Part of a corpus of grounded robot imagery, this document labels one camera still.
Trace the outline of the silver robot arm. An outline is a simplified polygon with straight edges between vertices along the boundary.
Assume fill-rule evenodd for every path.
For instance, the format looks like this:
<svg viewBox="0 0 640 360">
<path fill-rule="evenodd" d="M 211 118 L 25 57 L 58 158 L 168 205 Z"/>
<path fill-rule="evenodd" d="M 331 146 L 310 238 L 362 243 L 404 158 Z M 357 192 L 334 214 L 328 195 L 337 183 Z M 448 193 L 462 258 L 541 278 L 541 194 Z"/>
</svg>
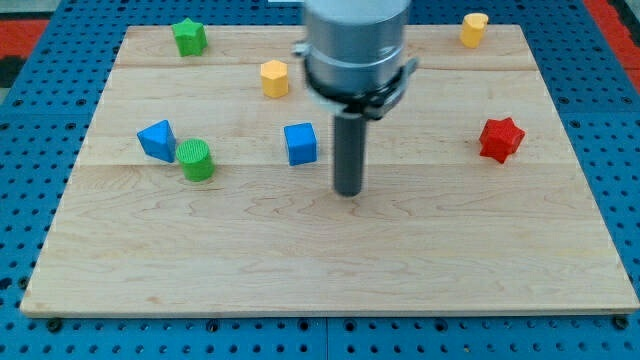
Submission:
<svg viewBox="0 0 640 360">
<path fill-rule="evenodd" d="M 417 58 L 404 59 L 410 0 L 306 0 L 293 47 L 307 86 L 337 114 L 382 119 L 402 99 Z"/>
</svg>

